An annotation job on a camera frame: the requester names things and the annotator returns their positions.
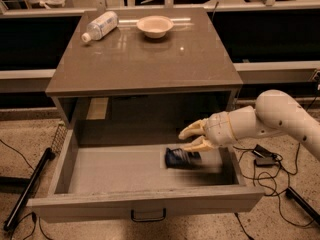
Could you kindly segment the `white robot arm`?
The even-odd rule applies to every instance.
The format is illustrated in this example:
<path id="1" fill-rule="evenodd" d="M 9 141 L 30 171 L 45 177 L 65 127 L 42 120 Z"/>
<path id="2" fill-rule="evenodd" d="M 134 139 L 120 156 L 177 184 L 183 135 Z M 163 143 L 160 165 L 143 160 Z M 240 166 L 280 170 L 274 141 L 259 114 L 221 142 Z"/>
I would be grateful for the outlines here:
<path id="1" fill-rule="evenodd" d="M 183 149 L 208 151 L 218 146 L 235 144 L 244 138 L 266 138 L 287 134 L 320 160 L 320 123 L 310 116 L 295 99 L 279 90 L 268 90 L 256 99 L 255 107 L 214 113 L 200 119 L 178 135 L 185 140 L 197 135 Z"/>

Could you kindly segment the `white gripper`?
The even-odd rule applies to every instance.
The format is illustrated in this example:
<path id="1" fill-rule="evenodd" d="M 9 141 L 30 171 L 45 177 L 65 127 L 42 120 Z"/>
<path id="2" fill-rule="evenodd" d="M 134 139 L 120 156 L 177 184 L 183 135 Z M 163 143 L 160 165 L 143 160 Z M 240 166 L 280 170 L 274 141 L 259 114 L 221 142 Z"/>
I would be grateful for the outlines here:
<path id="1" fill-rule="evenodd" d="M 237 139 L 233 133 L 231 120 L 228 112 L 212 114 L 208 119 L 199 119 L 186 128 L 178 135 L 180 140 L 185 140 L 191 136 L 200 136 L 181 146 L 187 152 L 202 152 L 215 149 L 217 146 L 234 144 Z"/>

